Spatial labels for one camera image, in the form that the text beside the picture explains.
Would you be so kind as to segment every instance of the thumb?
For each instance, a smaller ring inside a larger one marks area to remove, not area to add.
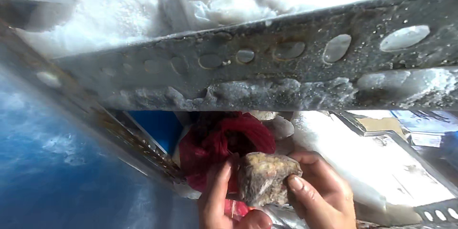
[[[261,210],[252,210],[245,215],[235,229],[270,229],[272,220]]]
[[[301,213],[299,215],[302,218],[308,216],[319,221],[329,219],[329,210],[332,206],[309,182],[296,175],[291,175],[288,177],[288,185],[295,196],[296,203],[293,203],[293,207],[298,213]]]

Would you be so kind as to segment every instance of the hand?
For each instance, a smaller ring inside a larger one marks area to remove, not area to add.
[[[240,222],[224,214],[224,201],[229,178],[235,167],[234,158],[229,158],[221,169],[210,170],[207,188],[198,200],[199,225],[201,229],[269,229],[272,220],[260,210],[252,210]]]
[[[318,154],[290,155],[301,164],[302,178],[288,177],[289,198],[311,229],[355,229],[353,192],[348,183]]]

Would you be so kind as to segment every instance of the plastic bag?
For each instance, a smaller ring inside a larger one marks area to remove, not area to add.
[[[271,132],[254,116],[242,112],[212,112],[201,116],[180,141],[180,163],[188,184],[203,191],[207,172],[216,163],[226,161],[232,153],[244,156],[250,152],[275,152]],[[229,184],[236,192],[236,184]]]

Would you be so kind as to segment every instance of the metal rail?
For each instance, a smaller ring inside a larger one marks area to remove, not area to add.
[[[62,112],[119,159],[165,185],[184,181],[159,148],[149,148],[59,67],[41,57],[0,21],[0,71],[38,100]]]
[[[53,62],[121,110],[453,110],[457,4],[364,0]]]

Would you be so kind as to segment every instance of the blue wall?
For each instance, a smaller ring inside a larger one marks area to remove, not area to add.
[[[194,201],[146,179],[0,77],[0,228],[198,228]]]

